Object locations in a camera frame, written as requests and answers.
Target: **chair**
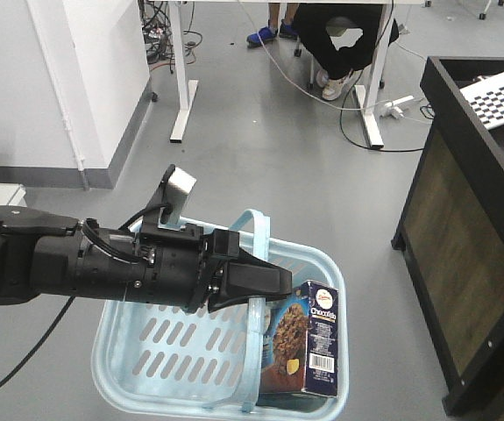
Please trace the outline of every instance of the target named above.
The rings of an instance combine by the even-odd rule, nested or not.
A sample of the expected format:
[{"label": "chair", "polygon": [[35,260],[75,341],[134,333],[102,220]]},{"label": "chair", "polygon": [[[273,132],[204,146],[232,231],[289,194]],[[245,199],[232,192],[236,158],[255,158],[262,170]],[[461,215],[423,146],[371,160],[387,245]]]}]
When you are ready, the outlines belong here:
[{"label": "chair", "polygon": [[[487,4],[485,9],[479,14],[479,19],[484,20],[487,16],[487,11],[489,10],[489,6],[491,6],[491,3],[493,0],[487,0]],[[502,6],[504,4],[504,0],[497,0],[497,4],[499,6]],[[431,0],[425,0],[425,7],[430,7],[431,5]]]},{"label": "chair", "polygon": [[[356,29],[358,28],[358,25],[350,20],[349,18],[346,18],[345,16],[337,16],[335,18],[330,19],[328,24],[326,25],[325,29],[327,33],[332,37],[332,38],[339,38],[343,36],[345,31],[348,29]],[[301,49],[301,39],[298,38],[296,40],[296,47],[295,47],[295,57],[300,57],[302,55],[302,49]],[[309,82],[308,82],[308,89],[312,89],[314,87],[314,78],[316,77],[316,59],[314,58],[313,55],[311,55],[311,60],[310,60],[310,77],[309,77]],[[384,81],[380,80],[380,88],[384,88]]]}]

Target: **basket handle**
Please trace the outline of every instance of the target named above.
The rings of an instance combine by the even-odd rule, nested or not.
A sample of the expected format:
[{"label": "basket handle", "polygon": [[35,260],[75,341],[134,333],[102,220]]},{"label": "basket handle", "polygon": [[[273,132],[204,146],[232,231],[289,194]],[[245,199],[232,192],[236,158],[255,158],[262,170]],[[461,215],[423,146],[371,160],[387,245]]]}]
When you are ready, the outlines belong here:
[{"label": "basket handle", "polygon": [[[259,259],[267,260],[271,235],[270,217],[258,210],[247,209],[229,229],[240,231],[250,221],[253,221],[252,254]],[[242,405],[243,412],[252,412],[259,396],[265,309],[265,298],[250,298],[248,301],[248,333],[245,341],[244,366],[238,385],[231,396],[220,401],[206,403],[205,408],[212,409],[217,406],[237,403]]]}]

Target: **baseboard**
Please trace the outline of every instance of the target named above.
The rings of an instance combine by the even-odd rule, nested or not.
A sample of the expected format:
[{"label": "baseboard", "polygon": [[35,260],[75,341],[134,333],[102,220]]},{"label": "baseboard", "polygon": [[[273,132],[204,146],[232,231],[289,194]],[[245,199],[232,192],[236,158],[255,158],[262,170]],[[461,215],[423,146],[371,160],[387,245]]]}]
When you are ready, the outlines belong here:
[{"label": "baseboard", "polygon": [[[129,124],[117,145],[110,165],[107,168],[86,168],[85,175],[90,187],[96,189],[113,189],[127,161],[132,144],[137,137],[151,102],[152,90],[150,79],[143,90],[137,106],[132,113]],[[0,182],[22,184],[27,187],[83,187],[81,173],[76,168],[43,168],[43,167],[0,167]]]}]

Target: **black pants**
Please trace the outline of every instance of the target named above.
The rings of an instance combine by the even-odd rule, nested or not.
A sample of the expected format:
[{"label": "black pants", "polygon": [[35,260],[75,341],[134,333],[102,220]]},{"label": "black pants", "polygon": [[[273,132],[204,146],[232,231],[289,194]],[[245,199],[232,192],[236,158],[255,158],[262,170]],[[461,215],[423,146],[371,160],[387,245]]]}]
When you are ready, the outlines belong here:
[{"label": "black pants", "polygon": [[[296,11],[293,29],[298,32],[302,44],[328,71],[330,79],[340,79],[351,69],[360,70],[373,61],[373,53],[380,26],[380,4],[301,4]],[[354,46],[335,48],[326,32],[328,21],[335,17],[353,21],[363,31]],[[398,25],[392,23],[389,42],[400,36]]]}]

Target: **robotic arm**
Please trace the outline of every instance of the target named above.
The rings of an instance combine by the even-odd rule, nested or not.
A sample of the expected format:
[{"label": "robotic arm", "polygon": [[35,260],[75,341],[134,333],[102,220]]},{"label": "robotic arm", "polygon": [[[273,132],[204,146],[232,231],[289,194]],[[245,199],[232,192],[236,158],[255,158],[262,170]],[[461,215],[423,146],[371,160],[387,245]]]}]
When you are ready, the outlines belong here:
[{"label": "robotic arm", "polygon": [[[47,293],[167,304],[193,313],[205,303],[214,311],[254,296],[288,296],[291,273],[240,248],[238,232],[159,226],[181,211],[180,172],[170,166],[148,205],[118,230],[94,219],[0,206],[0,305]],[[130,232],[140,217],[140,231]]]}]

